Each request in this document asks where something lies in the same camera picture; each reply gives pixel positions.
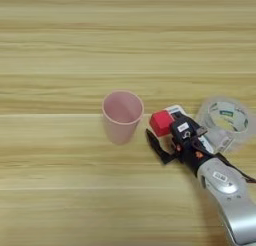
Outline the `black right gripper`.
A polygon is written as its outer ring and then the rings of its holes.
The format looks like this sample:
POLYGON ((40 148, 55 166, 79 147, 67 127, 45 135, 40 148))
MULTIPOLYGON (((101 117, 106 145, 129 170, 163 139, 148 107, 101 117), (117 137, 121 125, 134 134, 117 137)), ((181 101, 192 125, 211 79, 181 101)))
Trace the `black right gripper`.
MULTIPOLYGON (((174 112, 171 115, 175 121, 185 116, 180 111, 174 112)), ((151 149, 164 165, 176 158, 182 164, 186 165, 194 175, 197 175, 200 166, 214 157, 214 155, 203 146, 197 136, 186 139, 174 137, 172 139, 174 154, 170 154, 161 147, 158 138, 149 129, 147 129, 145 133, 151 149)))

